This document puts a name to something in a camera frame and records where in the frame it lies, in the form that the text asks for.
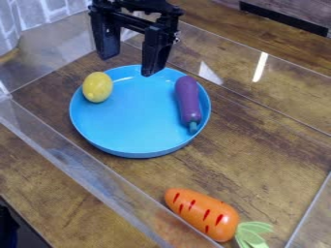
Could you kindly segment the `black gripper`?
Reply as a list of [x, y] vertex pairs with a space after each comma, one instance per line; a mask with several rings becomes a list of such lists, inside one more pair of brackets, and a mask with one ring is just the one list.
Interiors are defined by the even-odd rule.
[[[160, 14], [155, 22], [123, 13]], [[179, 18], [184, 10], [167, 0], [92, 0], [90, 16], [96, 51], [102, 60], [120, 52], [120, 28], [144, 34], [142, 75], [150, 77], [166, 67], [172, 44], [179, 41]]]

